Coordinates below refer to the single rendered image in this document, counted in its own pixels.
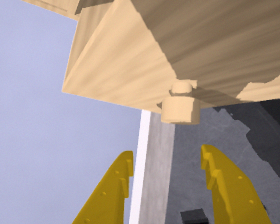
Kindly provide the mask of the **wooden chest of drawers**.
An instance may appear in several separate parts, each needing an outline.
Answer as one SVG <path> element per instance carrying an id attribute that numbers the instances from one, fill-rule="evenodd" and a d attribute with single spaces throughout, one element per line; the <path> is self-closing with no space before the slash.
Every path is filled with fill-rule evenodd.
<path id="1" fill-rule="evenodd" d="M 42 7 L 44 9 L 53 11 L 55 13 L 61 14 L 68 18 L 74 19 L 76 21 L 79 20 L 79 16 L 84 2 L 84 0 L 70 0 L 68 10 L 65 10 L 41 0 L 21 0 L 21 1 Z"/>

